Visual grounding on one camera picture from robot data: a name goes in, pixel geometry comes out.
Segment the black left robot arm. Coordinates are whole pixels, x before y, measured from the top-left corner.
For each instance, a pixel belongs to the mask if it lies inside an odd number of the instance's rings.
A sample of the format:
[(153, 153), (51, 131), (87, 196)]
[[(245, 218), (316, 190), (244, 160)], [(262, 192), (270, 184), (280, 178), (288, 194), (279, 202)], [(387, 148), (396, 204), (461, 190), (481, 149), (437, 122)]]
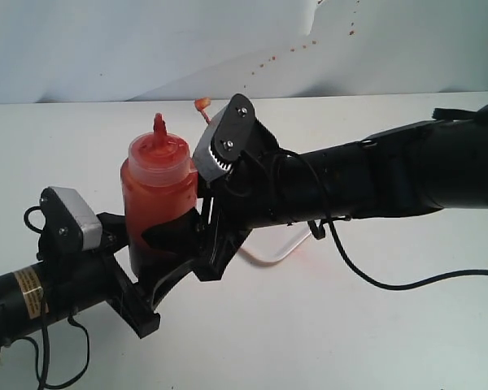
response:
[(106, 302), (144, 338), (157, 331), (157, 305), (194, 267), (200, 235), (195, 210), (148, 229), (143, 241), (157, 251), (132, 282), (115, 259), (129, 237), (124, 217), (98, 216), (99, 242), (84, 249), (80, 231), (59, 234), (45, 226), (38, 261), (0, 275), (0, 349), (43, 327)]

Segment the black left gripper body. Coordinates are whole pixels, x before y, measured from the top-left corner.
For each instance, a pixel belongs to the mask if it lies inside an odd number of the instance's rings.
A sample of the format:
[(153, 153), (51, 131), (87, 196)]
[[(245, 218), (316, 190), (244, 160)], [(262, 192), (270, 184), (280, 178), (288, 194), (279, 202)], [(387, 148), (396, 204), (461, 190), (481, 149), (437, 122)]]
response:
[(160, 315), (145, 306), (137, 284), (132, 283), (116, 261), (116, 252), (96, 248), (62, 254), (46, 223), (38, 248), (42, 258), (38, 270), (42, 286), (48, 291), (47, 324), (106, 302), (138, 337), (144, 338), (159, 329)]

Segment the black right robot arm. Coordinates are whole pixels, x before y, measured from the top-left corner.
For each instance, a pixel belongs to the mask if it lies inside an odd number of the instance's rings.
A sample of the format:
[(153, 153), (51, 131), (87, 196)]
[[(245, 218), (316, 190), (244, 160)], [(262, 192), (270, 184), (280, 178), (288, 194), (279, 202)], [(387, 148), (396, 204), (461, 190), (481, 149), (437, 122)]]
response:
[(256, 228), (306, 222), (320, 239), (338, 219), (488, 209), (488, 105), (438, 108), (427, 121), (296, 154), (236, 94), (212, 118), (193, 160), (202, 210), (142, 237), (154, 249), (194, 258), (199, 279), (217, 280)]

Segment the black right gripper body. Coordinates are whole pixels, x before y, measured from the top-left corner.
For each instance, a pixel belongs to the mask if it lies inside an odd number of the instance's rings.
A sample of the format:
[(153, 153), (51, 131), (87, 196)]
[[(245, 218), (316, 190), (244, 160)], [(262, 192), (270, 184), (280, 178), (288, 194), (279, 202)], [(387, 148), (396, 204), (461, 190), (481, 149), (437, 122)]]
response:
[(229, 262), (257, 228), (292, 225), (303, 218), (290, 209), (293, 173), (309, 175), (300, 155), (282, 149), (259, 121), (229, 173), (207, 183), (198, 195), (206, 201), (206, 240), (193, 272), (201, 281), (220, 280)]

